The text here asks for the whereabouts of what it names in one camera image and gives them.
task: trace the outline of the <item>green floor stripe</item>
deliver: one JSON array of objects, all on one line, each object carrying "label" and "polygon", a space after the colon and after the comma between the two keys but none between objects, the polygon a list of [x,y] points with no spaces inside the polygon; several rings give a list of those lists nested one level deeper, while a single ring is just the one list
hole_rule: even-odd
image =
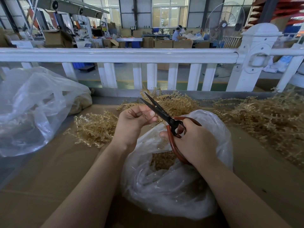
[{"label": "green floor stripe", "polygon": [[[79,80],[79,83],[86,85],[92,88],[102,88],[100,81],[86,81],[86,80]],[[187,82],[177,82],[176,89],[177,90],[187,90]],[[134,89],[134,82],[133,81],[117,81],[117,86],[119,89]],[[199,83],[197,90],[202,90],[203,83]],[[147,82],[143,81],[143,87],[147,88]],[[168,89],[168,82],[162,81],[157,82],[157,88],[161,90]],[[227,83],[213,83],[211,86],[211,91],[226,91]]]}]

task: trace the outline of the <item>left hand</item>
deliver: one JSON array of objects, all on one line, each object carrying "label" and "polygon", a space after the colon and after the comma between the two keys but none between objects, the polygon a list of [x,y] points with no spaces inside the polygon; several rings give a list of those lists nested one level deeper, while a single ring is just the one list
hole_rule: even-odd
[{"label": "left hand", "polygon": [[136,105],[119,115],[112,144],[131,153],[136,146],[141,128],[157,121],[155,112],[147,105]]}]

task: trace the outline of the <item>red scissor handle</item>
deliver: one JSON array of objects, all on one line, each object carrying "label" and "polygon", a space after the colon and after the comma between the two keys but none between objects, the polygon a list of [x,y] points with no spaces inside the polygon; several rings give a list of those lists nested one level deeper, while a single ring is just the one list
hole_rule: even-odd
[{"label": "red scissor handle", "polygon": [[[185,118],[188,118],[188,117],[183,117],[183,116],[178,116],[178,117],[173,117],[173,119],[175,120],[184,120]],[[198,125],[198,126],[202,126],[198,121],[196,121],[195,119],[193,118],[188,118],[190,119],[194,124]],[[181,154],[181,152],[177,149],[176,147],[176,144],[174,142],[174,138],[173,138],[173,134],[171,132],[171,127],[169,125],[167,125],[167,132],[168,132],[168,136],[169,136],[169,142],[170,142],[170,145],[171,145],[171,148],[173,150],[173,152],[175,153],[175,155],[177,156],[177,158],[185,163],[185,164],[188,164],[188,165],[191,165],[190,162],[188,162],[188,160]]]}]

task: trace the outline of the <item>hand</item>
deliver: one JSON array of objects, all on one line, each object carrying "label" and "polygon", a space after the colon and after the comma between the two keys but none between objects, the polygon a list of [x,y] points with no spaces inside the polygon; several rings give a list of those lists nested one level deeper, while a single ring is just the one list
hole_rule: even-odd
[{"label": "hand", "polygon": [[[187,133],[182,138],[173,138],[184,157],[197,169],[217,161],[217,140],[213,134],[204,127],[197,126],[190,119],[184,119],[183,123]],[[160,136],[169,138],[167,131],[161,132]]]},{"label": "hand", "polygon": [[112,144],[131,153],[136,146],[141,128],[157,121],[155,112],[147,105],[136,105],[119,115]]}]

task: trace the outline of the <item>right hand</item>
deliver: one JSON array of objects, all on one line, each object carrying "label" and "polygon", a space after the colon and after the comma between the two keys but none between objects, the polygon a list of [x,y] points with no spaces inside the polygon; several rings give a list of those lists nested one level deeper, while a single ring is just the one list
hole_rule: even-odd
[{"label": "right hand", "polygon": [[[216,162],[217,140],[213,134],[190,119],[184,119],[183,123],[187,133],[182,138],[173,138],[184,157],[196,168]],[[167,131],[161,132],[160,136],[169,139]]]}]

